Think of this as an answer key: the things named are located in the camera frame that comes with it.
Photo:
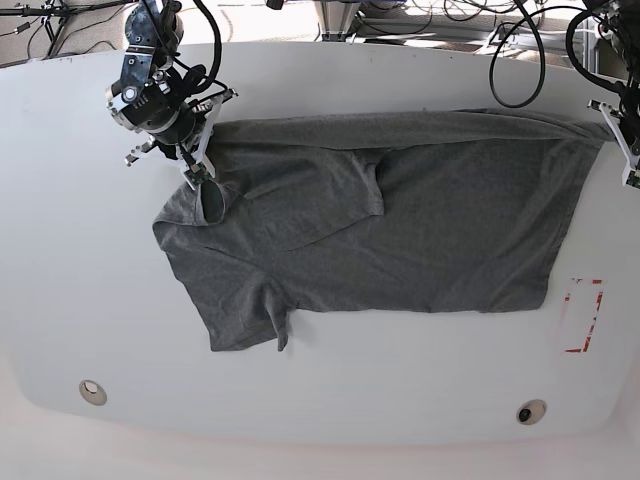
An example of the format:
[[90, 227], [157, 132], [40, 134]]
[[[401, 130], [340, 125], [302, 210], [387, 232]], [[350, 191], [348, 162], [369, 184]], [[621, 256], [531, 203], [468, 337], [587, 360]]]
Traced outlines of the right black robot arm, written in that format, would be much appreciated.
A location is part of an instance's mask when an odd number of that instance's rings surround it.
[[159, 151], [179, 163], [192, 187], [215, 178], [207, 148], [222, 105], [237, 96], [217, 79], [222, 60], [219, 26], [203, 2], [195, 6], [213, 33], [210, 67], [188, 66], [179, 59], [179, 1], [140, 1], [125, 23], [129, 45], [120, 78], [106, 91], [111, 118], [129, 131], [148, 135], [125, 156], [125, 164]]

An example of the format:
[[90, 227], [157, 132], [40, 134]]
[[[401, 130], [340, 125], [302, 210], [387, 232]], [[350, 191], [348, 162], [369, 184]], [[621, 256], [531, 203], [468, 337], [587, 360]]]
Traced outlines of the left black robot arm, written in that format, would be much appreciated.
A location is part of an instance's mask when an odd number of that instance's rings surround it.
[[[590, 83], [618, 96], [619, 103], [591, 100], [588, 107], [600, 112], [612, 131], [624, 157], [622, 183], [639, 187], [639, 3], [637, 1], [586, 1], [568, 24], [565, 50], [574, 69]], [[600, 20], [603, 29], [611, 34], [611, 48], [624, 62], [627, 80], [612, 82], [587, 70], [578, 60], [573, 48], [577, 27], [589, 18]]]

